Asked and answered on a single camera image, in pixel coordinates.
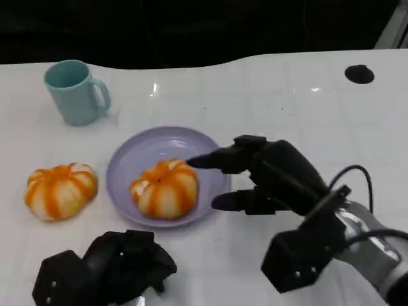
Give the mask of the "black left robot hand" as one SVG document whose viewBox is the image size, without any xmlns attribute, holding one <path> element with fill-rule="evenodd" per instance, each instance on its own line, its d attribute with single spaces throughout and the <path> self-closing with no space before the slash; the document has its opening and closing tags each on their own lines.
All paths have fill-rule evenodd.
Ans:
<svg viewBox="0 0 408 306">
<path fill-rule="evenodd" d="M 108 231 L 97 237 L 83 260 L 96 276 L 104 304 L 124 304 L 146 289 L 164 292 L 164 281 L 177 272 L 172 257 L 154 241 L 153 232 Z"/>
</svg>

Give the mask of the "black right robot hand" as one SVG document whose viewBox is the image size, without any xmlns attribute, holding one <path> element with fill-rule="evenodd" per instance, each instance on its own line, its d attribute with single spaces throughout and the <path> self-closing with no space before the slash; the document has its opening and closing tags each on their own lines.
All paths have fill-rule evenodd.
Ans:
<svg viewBox="0 0 408 306">
<path fill-rule="evenodd" d="M 224 174 L 249 172 L 253 189 L 216 196 L 216 210 L 247 215 L 292 211 L 305 216 L 329 193 L 315 167 L 289 142 L 269 142 L 265 137 L 242 135 L 233 145 L 187 160 L 199 169 L 218 169 Z"/>
</svg>

